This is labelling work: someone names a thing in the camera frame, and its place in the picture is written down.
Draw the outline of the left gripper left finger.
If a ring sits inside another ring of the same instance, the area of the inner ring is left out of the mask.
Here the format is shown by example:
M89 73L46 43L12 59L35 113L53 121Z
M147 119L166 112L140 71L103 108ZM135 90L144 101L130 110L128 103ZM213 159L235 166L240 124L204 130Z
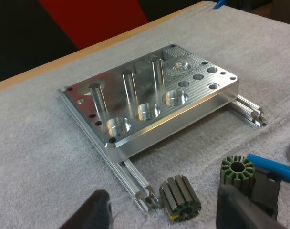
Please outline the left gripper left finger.
M78 210L60 227L61 229L109 229L112 209L105 189L94 191Z

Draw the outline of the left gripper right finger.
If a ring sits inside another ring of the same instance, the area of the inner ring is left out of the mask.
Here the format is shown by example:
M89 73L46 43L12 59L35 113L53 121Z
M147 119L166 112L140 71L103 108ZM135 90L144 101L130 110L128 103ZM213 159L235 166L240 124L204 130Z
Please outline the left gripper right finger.
M218 189L217 229L280 229L281 224L267 215L232 185Z

